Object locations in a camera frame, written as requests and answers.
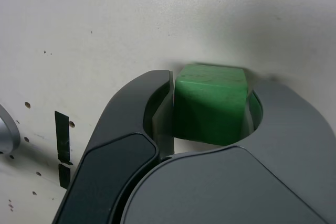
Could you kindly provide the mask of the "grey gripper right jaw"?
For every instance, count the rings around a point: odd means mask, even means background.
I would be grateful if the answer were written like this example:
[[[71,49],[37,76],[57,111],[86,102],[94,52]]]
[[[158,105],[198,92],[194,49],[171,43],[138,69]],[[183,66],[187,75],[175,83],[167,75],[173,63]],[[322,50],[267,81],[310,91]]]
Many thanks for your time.
[[[289,87],[261,81],[257,129],[178,154],[133,190],[122,223],[335,223],[335,135]]]

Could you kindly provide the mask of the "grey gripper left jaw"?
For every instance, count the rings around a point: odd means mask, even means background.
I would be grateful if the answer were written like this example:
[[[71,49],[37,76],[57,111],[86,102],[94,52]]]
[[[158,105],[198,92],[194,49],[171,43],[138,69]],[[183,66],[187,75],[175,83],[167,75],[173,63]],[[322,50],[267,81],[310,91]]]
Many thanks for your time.
[[[54,223],[120,223],[137,183],[161,161],[152,120],[171,105],[173,76],[153,70],[108,102],[54,217]]]

